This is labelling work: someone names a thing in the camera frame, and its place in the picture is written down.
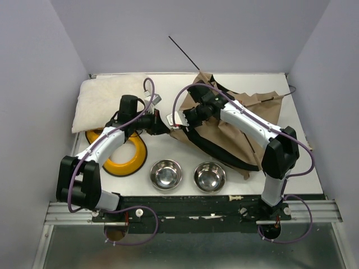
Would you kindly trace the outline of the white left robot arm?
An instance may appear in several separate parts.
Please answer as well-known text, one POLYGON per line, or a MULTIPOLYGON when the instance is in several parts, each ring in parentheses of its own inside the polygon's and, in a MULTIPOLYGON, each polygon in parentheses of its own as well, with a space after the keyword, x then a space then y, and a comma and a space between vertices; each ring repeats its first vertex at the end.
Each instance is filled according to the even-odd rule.
POLYGON ((124 207, 119 204, 120 196, 102 190, 100 170, 111 154, 121 147, 135 131, 144 130, 150 135, 169 133, 160 112, 150 108, 137 110, 140 99, 124 95, 119 110, 106 123, 102 133, 84 151, 76 156, 65 156, 60 163, 56 199, 89 210, 104 210, 112 221, 124 216, 124 207))

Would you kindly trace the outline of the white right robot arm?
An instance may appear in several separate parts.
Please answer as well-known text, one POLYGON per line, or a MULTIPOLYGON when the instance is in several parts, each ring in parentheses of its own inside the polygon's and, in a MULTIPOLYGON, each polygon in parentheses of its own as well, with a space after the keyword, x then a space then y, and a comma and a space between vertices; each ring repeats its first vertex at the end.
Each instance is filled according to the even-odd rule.
POLYGON ((250 135, 264 149, 261 167, 266 175, 264 190, 258 205, 259 215, 266 220, 278 213, 278 204, 286 185, 286 177, 295 166, 300 154, 296 131, 281 128, 246 109, 227 92, 207 84, 189 85, 186 91, 198 106, 183 112, 186 126, 200 125, 210 117, 229 123, 250 135))

